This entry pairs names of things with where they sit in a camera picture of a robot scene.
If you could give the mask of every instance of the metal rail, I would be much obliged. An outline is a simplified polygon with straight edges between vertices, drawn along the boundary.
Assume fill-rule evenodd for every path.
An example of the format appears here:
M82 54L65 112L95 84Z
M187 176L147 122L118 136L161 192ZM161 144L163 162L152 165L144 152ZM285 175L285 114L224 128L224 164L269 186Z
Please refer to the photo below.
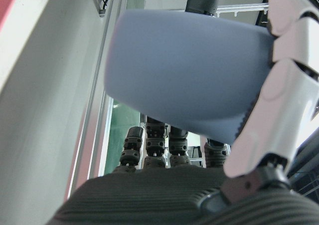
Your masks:
M305 165L303 165L293 176L289 178L291 184L296 183L298 180L303 178L308 172L314 169L318 165L319 154L315 155Z
M234 16L237 16L238 12L243 11L264 11L264 14L266 14L268 7L268 3L221 5L217 8L216 15L219 17L221 13L234 13ZM185 11L182 8L173 10Z
M111 35L119 15L126 9L127 0L109 0L105 29L92 82L91 94L74 151L65 200L85 181L102 176L108 150L113 99L104 89L104 64Z

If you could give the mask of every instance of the ribbed fabric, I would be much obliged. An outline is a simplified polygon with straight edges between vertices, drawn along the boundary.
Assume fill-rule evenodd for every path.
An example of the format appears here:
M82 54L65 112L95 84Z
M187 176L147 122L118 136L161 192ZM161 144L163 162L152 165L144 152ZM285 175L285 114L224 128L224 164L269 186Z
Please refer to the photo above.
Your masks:
M203 225L319 225L319 206L287 190L269 190L197 222Z
M108 174L87 181L54 218L104 224L146 218L150 223L186 222L200 216L197 202L202 194L219 188L224 179L222 169L190 165Z
M198 201L216 190L222 169L179 166L87 181L48 225L319 225L319 206L284 189L258 192L213 216Z

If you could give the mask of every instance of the white plastic casing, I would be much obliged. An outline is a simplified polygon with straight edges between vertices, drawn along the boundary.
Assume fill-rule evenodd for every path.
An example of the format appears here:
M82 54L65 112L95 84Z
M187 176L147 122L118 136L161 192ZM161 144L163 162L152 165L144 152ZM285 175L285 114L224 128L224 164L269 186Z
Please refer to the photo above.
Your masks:
M311 12L312 17L304 17ZM253 171L268 154L287 160L288 172L300 131L311 119L319 83L299 64L319 74L319 11L308 0L269 0L274 67L224 164L231 178Z
M242 133L224 164L228 177L254 170L267 154L287 159L289 169L301 128L310 122L319 84L290 59L277 62L267 77Z
M304 17L274 42L273 62L291 58L319 73L319 23Z
M319 11L308 0L269 0L271 34L280 36L306 12L319 18Z

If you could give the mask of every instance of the light blue foam object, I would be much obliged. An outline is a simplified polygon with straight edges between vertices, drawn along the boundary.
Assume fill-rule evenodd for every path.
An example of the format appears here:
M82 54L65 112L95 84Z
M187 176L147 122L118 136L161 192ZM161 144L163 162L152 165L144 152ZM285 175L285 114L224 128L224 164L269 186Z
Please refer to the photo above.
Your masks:
M157 120L231 144L270 71L265 28L206 15L128 10L107 58L107 93Z

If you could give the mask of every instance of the cable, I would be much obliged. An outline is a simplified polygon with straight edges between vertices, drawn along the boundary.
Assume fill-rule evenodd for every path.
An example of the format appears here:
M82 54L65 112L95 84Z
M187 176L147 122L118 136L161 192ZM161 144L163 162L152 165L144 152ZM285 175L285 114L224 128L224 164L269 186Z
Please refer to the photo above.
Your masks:
M104 3L103 3L103 9L105 9L105 7L107 6L106 4L107 4L107 2L109 1L109 0L103 0L104 1Z

